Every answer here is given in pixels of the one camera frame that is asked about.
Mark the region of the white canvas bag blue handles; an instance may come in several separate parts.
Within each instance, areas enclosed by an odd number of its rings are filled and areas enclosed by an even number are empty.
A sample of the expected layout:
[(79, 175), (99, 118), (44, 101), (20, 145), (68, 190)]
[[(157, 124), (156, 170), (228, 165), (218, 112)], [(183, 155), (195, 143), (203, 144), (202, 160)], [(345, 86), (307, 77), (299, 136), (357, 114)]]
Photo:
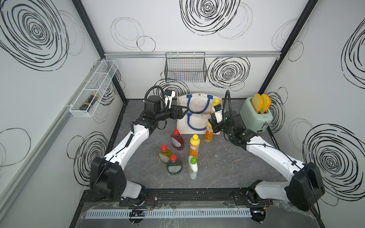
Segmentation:
[(222, 104), (221, 97), (210, 94), (194, 93), (178, 97), (177, 104), (188, 107), (189, 111), (182, 119), (177, 120), (177, 130), (182, 135), (204, 135), (212, 105), (216, 100)]

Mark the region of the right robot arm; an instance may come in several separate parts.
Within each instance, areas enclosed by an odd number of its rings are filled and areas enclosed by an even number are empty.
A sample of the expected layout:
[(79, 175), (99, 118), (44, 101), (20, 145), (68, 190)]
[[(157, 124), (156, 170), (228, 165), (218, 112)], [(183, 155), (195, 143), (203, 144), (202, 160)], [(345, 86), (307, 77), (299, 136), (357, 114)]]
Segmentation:
[(236, 111), (232, 110), (230, 92), (226, 91), (222, 105), (214, 107), (209, 119), (214, 133), (223, 132), (227, 140), (237, 147), (261, 158), (285, 177), (285, 182), (257, 180), (248, 187), (246, 195), (250, 203), (282, 200), (301, 211), (309, 211), (325, 194), (319, 168), (312, 162), (294, 159), (267, 143), (258, 133), (245, 128)]

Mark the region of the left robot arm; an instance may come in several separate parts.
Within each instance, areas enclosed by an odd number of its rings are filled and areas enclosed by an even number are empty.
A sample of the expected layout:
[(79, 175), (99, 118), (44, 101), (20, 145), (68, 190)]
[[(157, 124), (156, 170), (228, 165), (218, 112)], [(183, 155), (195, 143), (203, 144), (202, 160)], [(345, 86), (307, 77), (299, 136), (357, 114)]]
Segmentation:
[(128, 135), (104, 157), (97, 157), (91, 163), (89, 187), (92, 193), (119, 200), (130, 198), (143, 202), (143, 185), (126, 179), (124, 169), (139, 146), (158, 128), (160, 121), (182, 119), (189, 107), (173, 104), (175, 92), (155, 85), (144, 96), (144, 109), (131, 122)]

